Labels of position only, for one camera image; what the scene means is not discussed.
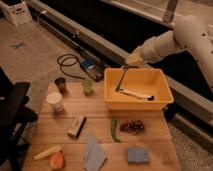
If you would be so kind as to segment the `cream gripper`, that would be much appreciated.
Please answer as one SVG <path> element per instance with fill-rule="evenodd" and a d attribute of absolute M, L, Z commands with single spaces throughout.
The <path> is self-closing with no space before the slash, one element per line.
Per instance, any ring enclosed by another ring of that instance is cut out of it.
<path fill-rule="evenodd" d="M 125 63 L 131 67 L 141 67 L 143 60 L 140 54 L 140 49 L 136 48 L 126 59 Z"/>

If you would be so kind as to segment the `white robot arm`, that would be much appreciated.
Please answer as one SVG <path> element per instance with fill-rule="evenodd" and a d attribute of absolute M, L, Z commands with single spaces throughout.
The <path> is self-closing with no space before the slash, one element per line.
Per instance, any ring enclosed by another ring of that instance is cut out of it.
<path fill-rule="evenodd" d="M 213 44 L 201 19 L 188 15 L 178 19 L 173 29 L 145 40 L 125 59 L 130 66 L 156 63 L 183 51 L 190 53 L 213 92 Z"/>

